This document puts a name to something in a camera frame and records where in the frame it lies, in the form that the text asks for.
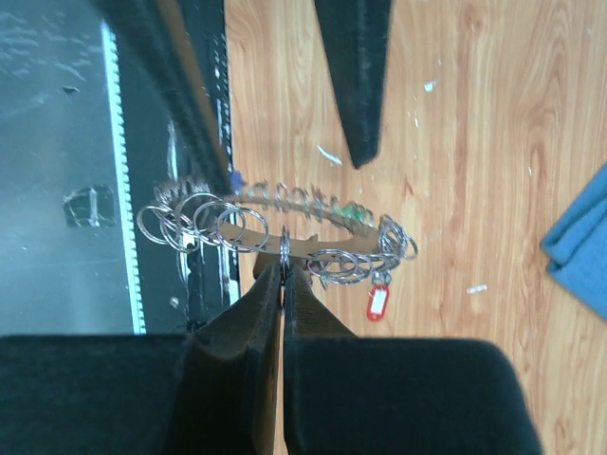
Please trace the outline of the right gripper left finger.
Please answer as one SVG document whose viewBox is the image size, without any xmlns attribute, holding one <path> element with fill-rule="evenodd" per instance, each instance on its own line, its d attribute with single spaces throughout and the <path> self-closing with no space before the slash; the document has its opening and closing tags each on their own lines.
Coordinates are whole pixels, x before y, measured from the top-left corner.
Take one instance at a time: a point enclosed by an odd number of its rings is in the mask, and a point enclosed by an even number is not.
<svg viewBox="0 0 607 455">
<path fill-rule="evenodd" d="M 195 333 L 1 340 L 5 454 L 269 454 L 281 272 Z"/>
</svg>

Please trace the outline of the folded blue cloth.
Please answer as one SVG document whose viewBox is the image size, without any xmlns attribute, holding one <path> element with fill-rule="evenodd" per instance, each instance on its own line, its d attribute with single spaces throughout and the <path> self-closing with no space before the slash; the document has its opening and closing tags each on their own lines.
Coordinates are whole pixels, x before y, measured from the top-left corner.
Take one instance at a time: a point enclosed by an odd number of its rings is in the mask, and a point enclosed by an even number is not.
<svg viewBox="0 0 607 455">
<path fill-rule="evenodd" d="M 606 319 L 605 167 L 545 234 L 541 248 L 549 258 L 552 279 Z"/>
</svg>

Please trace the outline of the green key tag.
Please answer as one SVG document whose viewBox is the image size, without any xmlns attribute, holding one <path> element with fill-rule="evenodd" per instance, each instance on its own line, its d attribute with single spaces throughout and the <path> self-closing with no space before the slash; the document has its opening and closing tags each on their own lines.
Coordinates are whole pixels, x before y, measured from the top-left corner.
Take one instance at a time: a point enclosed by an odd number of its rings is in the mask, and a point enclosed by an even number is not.
<svg viewBox="0 0 607 455">
<path fill-rule="evenodd" d="M 368 218 L 373 217 L 373 213 L 367 208 L 353 202 L 348 203 L 341 208 L 337 208 L 336 213 L 339 216 L 349 218 L 363 224 L 369 224 Z"/>
</svg>

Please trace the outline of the metal disc with keyrings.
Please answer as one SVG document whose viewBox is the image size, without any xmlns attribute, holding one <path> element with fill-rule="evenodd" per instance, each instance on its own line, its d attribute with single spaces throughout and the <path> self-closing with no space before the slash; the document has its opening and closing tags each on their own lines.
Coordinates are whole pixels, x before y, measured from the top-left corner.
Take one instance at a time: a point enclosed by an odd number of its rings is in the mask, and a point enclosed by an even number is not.
<svg viewBox="0 0 607 455">
<path fill-rule="evenodd" d="M 357 202 L 341 202 L 317 187 L 263 181 L 218 195 L 188 176 L 157 186 L 154 195 L 136 217 L 141 234 L 151 242 L 183 254 L 217 246 L 257 254 L 282 268 L 300 264 L 324 285 L 372 280 L 375 272 L 392 275 L 419 252 L 392 216 L 373 214 L 369 224 L 339 216 L 337 208 Z"/>
</svg>

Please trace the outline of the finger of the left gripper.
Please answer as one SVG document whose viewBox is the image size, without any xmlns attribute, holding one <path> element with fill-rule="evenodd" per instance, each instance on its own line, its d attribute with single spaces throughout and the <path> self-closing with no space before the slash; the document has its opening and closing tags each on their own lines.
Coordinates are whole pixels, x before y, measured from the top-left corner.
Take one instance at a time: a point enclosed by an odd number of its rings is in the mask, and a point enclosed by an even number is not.
<svg viewBox="0 0 607 455">
<path fill-rule="evenodd" d="M 93 5 L 137 54 L 209 186 L 220 194 L 229 193 L 227 153 L 220 144 L 207 85 L 178 3 L 95 1 Z"/>
<path fill-rule="evenodd" d="M 343 135 L 359 169 L 378 154 L 391 0 L 315 0 Z"/>
</svg>

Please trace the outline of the blue key tag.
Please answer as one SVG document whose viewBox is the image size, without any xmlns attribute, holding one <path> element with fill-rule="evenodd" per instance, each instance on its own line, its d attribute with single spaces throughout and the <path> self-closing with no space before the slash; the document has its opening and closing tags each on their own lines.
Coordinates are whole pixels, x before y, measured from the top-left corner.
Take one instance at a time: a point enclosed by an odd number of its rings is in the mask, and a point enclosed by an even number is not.
<svg viewBox="0 0 607 455">
<path fill-rule="evenodd" d="M 246 184 L 247 182 L 240 172 L 234 171 L 230 174 L 230 187 L 234 193 L 241 191 Z"/>
</svg>

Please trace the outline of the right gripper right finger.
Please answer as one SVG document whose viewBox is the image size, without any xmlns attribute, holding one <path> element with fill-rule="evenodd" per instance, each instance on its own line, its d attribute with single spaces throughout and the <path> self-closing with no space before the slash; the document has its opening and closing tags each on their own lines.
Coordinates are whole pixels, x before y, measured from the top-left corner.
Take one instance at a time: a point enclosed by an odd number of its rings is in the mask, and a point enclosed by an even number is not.
<svg viewBox="0 0 607 455">
<path fill-rule="evenodd" d="M 285 282 L 285 443 L 292 454 L 539 454 L 511 363 L 494 344 L 359 337 Z"/>
</svg>

